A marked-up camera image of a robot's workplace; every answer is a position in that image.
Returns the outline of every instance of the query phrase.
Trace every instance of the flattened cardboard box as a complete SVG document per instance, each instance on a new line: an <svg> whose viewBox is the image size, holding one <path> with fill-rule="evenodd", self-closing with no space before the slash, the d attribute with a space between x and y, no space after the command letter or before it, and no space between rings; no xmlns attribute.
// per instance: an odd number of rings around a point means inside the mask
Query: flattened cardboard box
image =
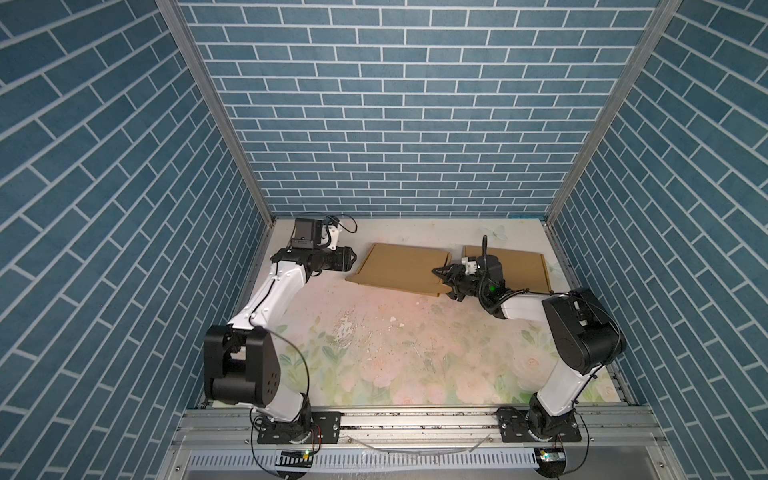
<svg viewBox="0 0 768 480"><path fill-rule="evenodd" d="M451 287L443 285L432 269L450 261L451 253L447 250L374 243L357 273L346 280L359 285L439 296L450 292Z"/></svg>
<svg viewBox="0 0 768 480"><path fill-rule="evenodd" d="M463 257L480 257L482 248L474 245L464 247ZM488 255L496 255L502 263L507 288L520 290L528 288L533 292L549 292L549 275L544 255L536 252L521 252L503 248L489 248Z"/></svg>
<svg viewBox="0 0 768 480"><path fill-rule="evenodd" d="M488 253L496 255L502 263L507 288L529 288L535 292L550 290L544 255L501 248L489 248ZM468 245L462 255L477 257L481 254L480 247ZM443 285L432 269L449 263L451 253L447 250L374 243L357 273L346 280L359 285L439 296L450 292L451 288Z"/></svg>

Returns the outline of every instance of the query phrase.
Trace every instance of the slotted metal strip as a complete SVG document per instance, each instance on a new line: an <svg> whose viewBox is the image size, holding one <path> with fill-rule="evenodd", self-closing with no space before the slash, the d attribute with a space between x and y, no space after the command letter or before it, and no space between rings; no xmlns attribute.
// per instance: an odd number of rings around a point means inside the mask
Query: slotted metal strip
<svg viewBox="0 0 768 480"><path fill-rule="evenodd" d="M280 459L280 471L305 472L305 467L293 467L300 460L283 457L277 450L259 450L256 458L264 468L275 469ZM493 448L473 452L444 455L414 455L409 453L384 453L368 449L343 449L322 451L315 455L310 468L314 473L367 473L397 472L404 470L452 470L460 468L537 468L533 449ZM197 450L192 452L188 469L192 471L251 471L260 470L251 453L221 450Z"/></svg>

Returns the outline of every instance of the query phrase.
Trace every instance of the floral floor mat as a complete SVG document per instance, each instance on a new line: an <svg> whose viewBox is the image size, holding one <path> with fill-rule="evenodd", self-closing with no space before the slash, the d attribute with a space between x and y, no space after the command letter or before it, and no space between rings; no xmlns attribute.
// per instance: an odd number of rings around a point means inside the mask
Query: floral floor mat
<svg viewBox="0 0 768 480"><path fill-rule="evenodd" d="M311 279L270 325L298 345L315 406L526 403L558 354L546 323L496 319L474 298L422 296ZM284 379L306 389L299 355L275 341ZM603 369L583 402L617 402Z"/></svg>

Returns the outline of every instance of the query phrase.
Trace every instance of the brick wallpaper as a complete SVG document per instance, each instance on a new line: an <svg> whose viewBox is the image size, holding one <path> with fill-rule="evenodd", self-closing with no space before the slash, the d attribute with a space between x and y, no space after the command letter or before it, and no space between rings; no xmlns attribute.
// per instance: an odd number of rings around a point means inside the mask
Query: brick wallpaper
<svg viewBox="0 0 768 480"><path fill-rule="evenodd" d="M0 2L0 478L144 478L263 229L153 0Z"/></svg>
<svg viewBox="0 0 768 480"><path fill-rule="evenodd" d="M691 478L768 478L766 25L684 0L554 224Z"/></svg>
<svg viewBox="0 0 768 480"><path fill-rule="evenodd" d="M182 0L276 213L429 217L542 217L656 3Z"/></svg>

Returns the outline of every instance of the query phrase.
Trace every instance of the enclosure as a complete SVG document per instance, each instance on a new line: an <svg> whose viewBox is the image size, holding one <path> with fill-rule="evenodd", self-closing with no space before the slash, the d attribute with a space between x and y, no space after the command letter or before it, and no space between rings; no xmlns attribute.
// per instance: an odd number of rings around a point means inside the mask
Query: enclosure
<svg viewBox="0 0 768 480"><path fill-rule="evenodd" d="M361 257L488 235L589 287L627 348L581 397L581 475L768 478L766 25L764 0L0 0L0 478L196 478L190 441L250 462L248 411L199 408L203 339L307 211L354 217ZM557 358L546 323L344 278L272 327L354 428L465 415L472 444Z"/></svg>

